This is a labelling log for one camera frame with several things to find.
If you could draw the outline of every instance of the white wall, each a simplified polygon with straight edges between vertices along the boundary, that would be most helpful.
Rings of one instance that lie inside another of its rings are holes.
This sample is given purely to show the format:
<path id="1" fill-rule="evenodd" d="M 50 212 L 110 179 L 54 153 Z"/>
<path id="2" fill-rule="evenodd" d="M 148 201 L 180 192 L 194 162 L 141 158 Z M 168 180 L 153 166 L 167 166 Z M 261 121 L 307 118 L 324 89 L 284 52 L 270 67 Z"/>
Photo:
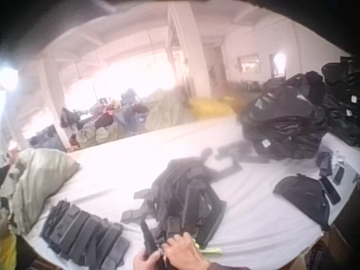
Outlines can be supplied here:
<path id="1" fill-rule="evenodd" d="M 225 38 L 222 52 L 228 80 L 257 80 L 271 78 L 269 55 L 286 55 L 286 77 L 314 70 L 321 74 L 321 67 L 328 62 L 338 62 L 347 54 L 309 29 L 280 15 L 272 15 L 255 27 L 241 26 Z M 237 58 L 257 53 L 259 73 L 241 73 Z"/>

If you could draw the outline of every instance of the stack of black pouches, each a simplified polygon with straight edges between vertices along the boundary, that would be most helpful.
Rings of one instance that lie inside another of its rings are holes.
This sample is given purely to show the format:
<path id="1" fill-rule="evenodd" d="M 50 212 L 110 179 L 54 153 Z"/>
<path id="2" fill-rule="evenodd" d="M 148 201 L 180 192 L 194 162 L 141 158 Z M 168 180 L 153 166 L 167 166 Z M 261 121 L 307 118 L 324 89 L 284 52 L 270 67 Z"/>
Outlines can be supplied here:
<path id="1" fill-rule="evenodd" d="M 323 66 L 327 85 L 323 102 L 330 132 L 350 146 L 360 146 L 360 59 L 341 57 Z"/>
<path id="2" fill-rule="evenodd" d="M 313 71 L 265 83 L 264 92 L 238 116 L 244 138 L 259 155 L 271 159 L 315 157 L 327 132 L 325 111 L 317 104 L 324 87 Z"/>
<path id="3" fill-rule="evenodd" d="M 66 260 L 71 259 L 90 270 L 116 270 L 130 243 L 121 237 L 123 226 L 109 223 L 60 201 L 50 211 L 40 236 L 49 247 Z"/>

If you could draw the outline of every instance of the light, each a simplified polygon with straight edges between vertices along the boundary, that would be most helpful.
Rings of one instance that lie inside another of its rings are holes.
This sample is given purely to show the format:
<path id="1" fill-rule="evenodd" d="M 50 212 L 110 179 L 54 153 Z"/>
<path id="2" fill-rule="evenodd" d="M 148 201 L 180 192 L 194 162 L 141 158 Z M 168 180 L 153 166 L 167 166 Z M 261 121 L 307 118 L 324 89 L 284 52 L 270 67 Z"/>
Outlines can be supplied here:
<path id="1" fill-rule="evenodd" d="M 6 103 L 6 92 L 0 90 L 0 116 L 2 115 L 2 111 L 4 110 Z"/>
<path id="2" fill-rule="evenodd" d="M 276 77 L 285 77 L 286 56 L 283 53 L 277 53 L 274 57 L 274 63 L 277 69 Z"/>
<path id="3" fill-rule="evenodd" d="M 0 84 L 3 88 L 13 91 L 17 87 L 18 82 L 19 76 L 17 70 L 10 67 L 4 67 L 0 70 Z"/>
<path id="4" fill-rule="evenodd" d="M 14 150 L 17 147 L 17 142 L 11 140 L 9 144 L 9 151 Z"/>

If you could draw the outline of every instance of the white label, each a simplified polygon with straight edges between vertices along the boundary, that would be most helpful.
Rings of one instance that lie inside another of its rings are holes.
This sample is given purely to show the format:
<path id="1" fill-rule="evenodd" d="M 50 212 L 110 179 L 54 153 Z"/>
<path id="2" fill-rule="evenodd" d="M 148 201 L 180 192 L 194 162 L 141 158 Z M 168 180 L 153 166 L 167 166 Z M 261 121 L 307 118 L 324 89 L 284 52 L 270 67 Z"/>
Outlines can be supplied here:
<path id="1" fill-rule="evenodd" d="M 271 143 L 269 142 L 268 139 L 265 139 L 264 141 L 262 141 L 262 144 L 265 148 L 268 148 L 271 145 Z"/>
<path id="2" fill-rule="evenodd" d="M 304 100 L 304 101 L 308 101 L 308 100 L 306 99 L 306 97 L 304 97 L 304 95 L 301 94 L 301 93 L 298 93 L 297 98 L 299 98 L 299 99 L 301 99 L 301 100 Z"/>
<path id="3" fill-rule="evenodd" d="M 358 97 L 357 96 L 351 96 L 351 102 L 356 104 L 358 102 Z"/>
<path id="4" fill-rule="evenodd" d="M 263 109 L 263 103 L 262 103 L 261 99 L 258 99 L 256 101 L 255 106 L 258 107 L 259 109 Z"/>

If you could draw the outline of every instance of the sleeve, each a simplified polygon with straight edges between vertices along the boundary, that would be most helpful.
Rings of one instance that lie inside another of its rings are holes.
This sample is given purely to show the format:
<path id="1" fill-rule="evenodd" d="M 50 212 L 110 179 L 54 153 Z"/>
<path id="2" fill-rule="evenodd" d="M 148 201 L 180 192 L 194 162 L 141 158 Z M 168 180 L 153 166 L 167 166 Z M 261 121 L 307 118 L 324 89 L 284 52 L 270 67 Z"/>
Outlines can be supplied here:
<path id="1" fill-rule="evenodd" d="M 208 270 L 250 270 L 248 267 L 229 267 L 229 266 L 222 266 L 217 263 L 211 263 Z"/>

